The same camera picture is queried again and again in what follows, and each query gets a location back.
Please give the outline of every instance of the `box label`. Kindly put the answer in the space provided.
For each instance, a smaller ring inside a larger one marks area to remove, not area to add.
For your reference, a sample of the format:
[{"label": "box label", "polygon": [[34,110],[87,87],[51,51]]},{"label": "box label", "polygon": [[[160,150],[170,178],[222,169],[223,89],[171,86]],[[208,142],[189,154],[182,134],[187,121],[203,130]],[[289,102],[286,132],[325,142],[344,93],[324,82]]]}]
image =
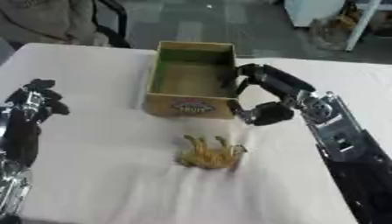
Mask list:
[{"label": "box label", "polygon": [[199,115],[215,110],[212,105],[192,98],[176,100],[171,107],[188,115]]}]

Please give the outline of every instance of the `white tablecloth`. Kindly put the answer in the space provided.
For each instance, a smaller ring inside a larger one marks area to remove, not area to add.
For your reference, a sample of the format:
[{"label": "white tablecloth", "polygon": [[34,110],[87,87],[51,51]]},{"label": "white tablecloth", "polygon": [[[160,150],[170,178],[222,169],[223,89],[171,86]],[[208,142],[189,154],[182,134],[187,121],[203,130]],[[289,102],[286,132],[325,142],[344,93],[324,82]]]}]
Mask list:
[{"label": "white tablecloth", "polygon": [[[43,124],[34,186],[23,216],[74,224],[354,224],[354,217],[299,115],[249,127],[240,121],[165,119],[140,105],[155,52],[27,45],[0,67],[5,98],[33,78],[57,81],[72,110]],[[339,93],[360,123],[391,152],[392,67],[297,59],[238,59],[271,64]],[[274,100],[257,87],[248,106]],[[236,173],[173,162],[182,136],[228,137],[247,153]]]}]

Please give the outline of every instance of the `white cabinet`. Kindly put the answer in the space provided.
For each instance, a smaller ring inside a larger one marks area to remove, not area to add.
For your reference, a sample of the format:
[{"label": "white cabinet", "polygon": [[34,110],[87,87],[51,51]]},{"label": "white cabinet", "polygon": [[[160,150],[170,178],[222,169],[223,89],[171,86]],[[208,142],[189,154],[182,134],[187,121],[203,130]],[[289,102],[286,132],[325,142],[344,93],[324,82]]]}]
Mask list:
[{"label": "white cabinet", "polygon": [[345,0],[285,0],[284,8],[298,27],[309,26],[314,18],[327,18],[338,13]]}]

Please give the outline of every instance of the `plastic figurine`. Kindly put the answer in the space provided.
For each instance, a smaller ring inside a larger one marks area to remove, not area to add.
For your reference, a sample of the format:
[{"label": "plastic figurine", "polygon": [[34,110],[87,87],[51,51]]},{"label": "plastic figurine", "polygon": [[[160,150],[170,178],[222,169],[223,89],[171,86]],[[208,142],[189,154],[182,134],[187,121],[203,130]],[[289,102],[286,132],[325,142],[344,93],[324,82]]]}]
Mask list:
[{"label": "plastic figurine", "polygon": [[234,167],[247,150],[242,145],[228,145],[225,138],[216,136],[221,149],[209,149],[204,138],[184,136],[193,145],[193,150],[182,150],[178,162],[184,166],[196,166],[202,169],[221,169]]}]

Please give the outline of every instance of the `person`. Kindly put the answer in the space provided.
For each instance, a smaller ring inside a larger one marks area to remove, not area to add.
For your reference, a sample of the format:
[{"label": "person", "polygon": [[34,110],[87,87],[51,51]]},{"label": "person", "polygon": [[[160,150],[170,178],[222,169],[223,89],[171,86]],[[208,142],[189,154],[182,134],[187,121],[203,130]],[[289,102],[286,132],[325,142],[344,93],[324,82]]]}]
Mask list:
[{"label": "person", "polygon": [[106,46],[92,0],[1,0],[0,36],[14,48],[31,43]]}]

